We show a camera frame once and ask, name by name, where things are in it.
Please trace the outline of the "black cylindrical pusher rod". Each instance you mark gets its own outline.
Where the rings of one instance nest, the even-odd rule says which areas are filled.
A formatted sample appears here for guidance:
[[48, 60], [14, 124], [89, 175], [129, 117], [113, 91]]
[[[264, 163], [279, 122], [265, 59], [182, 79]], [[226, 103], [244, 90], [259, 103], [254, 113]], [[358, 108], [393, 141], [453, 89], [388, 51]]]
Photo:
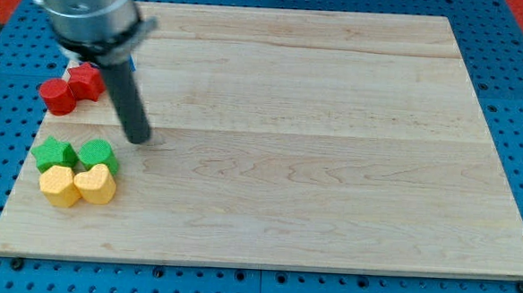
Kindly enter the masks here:
[[99, 69], [127, 141], [134, 144], [147, 142], [152, 136], [151, 127], [130, 62], [102, 65]]

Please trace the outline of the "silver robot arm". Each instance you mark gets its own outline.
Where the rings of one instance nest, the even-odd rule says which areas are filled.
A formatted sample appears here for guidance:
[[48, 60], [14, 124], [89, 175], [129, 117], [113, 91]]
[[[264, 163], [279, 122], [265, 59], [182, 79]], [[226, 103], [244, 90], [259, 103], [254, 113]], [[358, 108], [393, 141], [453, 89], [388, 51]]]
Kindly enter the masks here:
[[125, 137], [144, 144], [152, 129], [131, 71], [131, 53], [158, 27], [133, 0], [33, 0], [47, 13], [62, 53], [99, 67]]

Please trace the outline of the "blue block behind arm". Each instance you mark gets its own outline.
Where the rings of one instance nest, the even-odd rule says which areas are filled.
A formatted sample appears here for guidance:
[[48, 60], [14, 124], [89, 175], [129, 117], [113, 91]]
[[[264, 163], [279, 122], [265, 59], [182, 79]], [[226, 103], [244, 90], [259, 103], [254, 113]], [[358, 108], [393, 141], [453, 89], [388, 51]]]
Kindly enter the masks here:
[[129, 56], [129, 64], [130, 64], [130, 69], [131, 69], [131, 72], [135, 72], [135, 63], [133, 61], [133, 58], [131, 56]]

